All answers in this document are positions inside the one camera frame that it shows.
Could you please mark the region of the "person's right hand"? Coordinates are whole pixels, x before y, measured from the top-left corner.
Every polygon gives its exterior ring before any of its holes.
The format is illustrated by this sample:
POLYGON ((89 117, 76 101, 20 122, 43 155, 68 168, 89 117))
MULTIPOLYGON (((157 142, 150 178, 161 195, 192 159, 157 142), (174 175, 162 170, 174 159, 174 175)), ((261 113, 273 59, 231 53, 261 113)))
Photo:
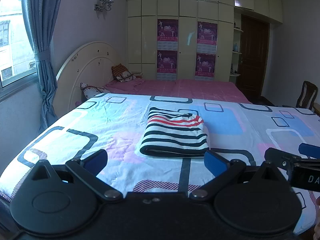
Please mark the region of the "person's right hand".
POLYGON ((318 197, 316 199, 316 204, 318 205, 319 209, 317 211, 316 225, 314 227, 313 240, 320 239, 320 197, 318 197))

